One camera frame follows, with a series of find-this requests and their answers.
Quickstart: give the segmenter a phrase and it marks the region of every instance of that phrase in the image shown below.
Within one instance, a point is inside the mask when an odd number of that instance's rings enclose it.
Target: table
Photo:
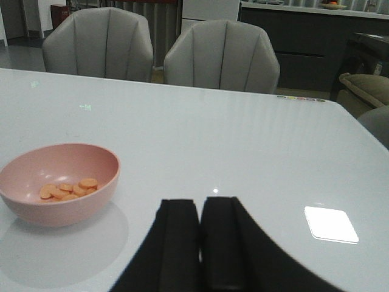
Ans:
[[[0,202],[0,291],[108,291],[161,199],[190,198],[200,212],[216,195],[237,196],[331,284],[387,291],[389,152],[340,105],[9,69],[0,88],[0,167],[62,142],[101,145],[122,162],[111,202],[73,226],[32,226]],[[359,242],[314,238],[306,206],[345,211]]]

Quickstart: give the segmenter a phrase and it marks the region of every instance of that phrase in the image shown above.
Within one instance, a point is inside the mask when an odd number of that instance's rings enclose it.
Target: dining chair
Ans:
[[[362,114],[357,119],[382,145],[389,149],[389,106],[382,106]]]
[[[274,93],[280,65],[267,33],[231,20],[209,20],[183,32],[164,61],[169,85]]]
[[[79,10],[44,40],[43,60],[47,72],[150,82],[148,22],[114,7]]]

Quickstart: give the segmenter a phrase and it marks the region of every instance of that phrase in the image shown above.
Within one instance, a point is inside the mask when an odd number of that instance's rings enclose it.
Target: bowl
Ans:
[[[91,144],[58,144],[18,156],[0,171],[0,195],[21,219],[41,226],[67,226],[99,211],[113,196],[120,161],[111,151]],[[76,184],[95,178],[97,190],[69,201],[44,200],[45,184]]]

